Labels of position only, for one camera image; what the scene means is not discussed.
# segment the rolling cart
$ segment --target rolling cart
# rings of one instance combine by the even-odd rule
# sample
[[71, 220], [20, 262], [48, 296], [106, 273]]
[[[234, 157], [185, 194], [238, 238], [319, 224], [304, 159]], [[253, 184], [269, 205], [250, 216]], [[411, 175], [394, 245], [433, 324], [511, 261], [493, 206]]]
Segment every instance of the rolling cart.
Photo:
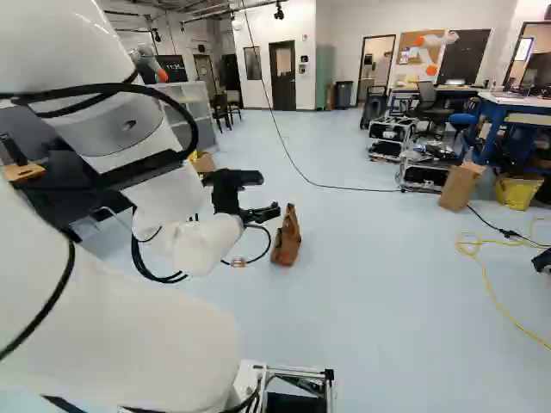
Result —
[[369, 122], [368, 136], [375, 139], [368, 148], [369, 159], [399, 162], [399, 154], [415, 133], [418, 120], [406, 116], [380, 116]]

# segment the door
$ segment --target door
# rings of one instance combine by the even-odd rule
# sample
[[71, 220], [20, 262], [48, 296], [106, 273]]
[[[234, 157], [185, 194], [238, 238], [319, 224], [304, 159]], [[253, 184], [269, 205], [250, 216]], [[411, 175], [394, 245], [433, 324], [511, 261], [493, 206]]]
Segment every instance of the door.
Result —
[[237, 90], [239, 92], [239, 107], [243, 108], [241, 82], [239, 81], [238, 57], [235, 53], [222, 55], [220, 82], [226, 87], [226, 90]]
[[216, 95], [216, 83], [214, 82], [213, 64], [207, 54], [194, 54], [197, 76], [207, 85], [208, 97]]
[[473, 84], [479, 74], [490, 29], [456, 30], [456, 32], [459, 39], [451, 45], [446, 45], [438, 74], [438, 84], [444, 84], [449, 79], [465, 79], [467, 84]]
[[294, 40], [269, 44], [269, 71], [275, 110], [296, 110]]
[[360, 74], [358, 75], [358, 87], [356, 89], [356, 105], [359, 102], [365, 102], [368, 89], [370, 95], [386, 95], [395, 41], [395, 34], [363, 38]]

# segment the yellow bin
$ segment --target yellow bin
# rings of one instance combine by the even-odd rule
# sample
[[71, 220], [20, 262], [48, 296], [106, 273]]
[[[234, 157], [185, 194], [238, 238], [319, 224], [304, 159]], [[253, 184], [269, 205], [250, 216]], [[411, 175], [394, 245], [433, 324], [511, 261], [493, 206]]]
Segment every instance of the yellow bin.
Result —
[[543, 184], [538, 175], [509, 176], [500, 175], [493, 189], [498, 201], [511, 209], [526, 211], [532, 198]]

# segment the office chair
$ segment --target office chair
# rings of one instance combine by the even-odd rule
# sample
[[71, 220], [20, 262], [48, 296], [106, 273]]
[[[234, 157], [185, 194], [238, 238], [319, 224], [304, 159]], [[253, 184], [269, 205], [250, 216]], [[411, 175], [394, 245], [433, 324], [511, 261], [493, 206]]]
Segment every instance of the office chair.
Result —
[[436, 88], [432, 81], [417, 82], [417, 87], [419, 90], [419, 104], [408, 113], [408, 116], [429, 122], [426, 130], [417, 132], [417, 136], [433, 136], [441, 139], [443, 133], [434, 132], [434, 126], [445, 126], [446, 120], [454, 111], [452, 109], [435, 108]]
[[214, 95], [213, 99], [210, 101], [210, 106], [213, 109], [213, 118], [216, 120], [216, 125], [218, 125], [220, 133], [223, 133], [220, 119], [224, 119], [226, 121], [226, 127], [231, 131], [232, 125], [230, 123], [230, 111], [227, 104], [227, 95], [225, 93]]
[[465, 105], [463, 106], [464, 113], [452, 114], [448, 117], [448, 122], [455, 129], [454, 143], [462, 131], [478, 123], [479, 119], [477, 116], [474, 115], [474, 113], [476, 113], [476, 108], [479, 104], [480, 98], [471, 97], [465, 102]]

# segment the brown paper bag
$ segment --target brown paper bag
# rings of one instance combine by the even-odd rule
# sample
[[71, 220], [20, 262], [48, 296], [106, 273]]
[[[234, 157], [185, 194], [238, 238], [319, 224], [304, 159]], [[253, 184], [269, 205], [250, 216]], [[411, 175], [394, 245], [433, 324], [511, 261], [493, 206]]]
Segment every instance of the brown paper bag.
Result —
[[283, 226], [278, 228], [271, 260], [275, 264], [291, 266], [299, 255], [300, 227], [293, 204], [287, 204]]

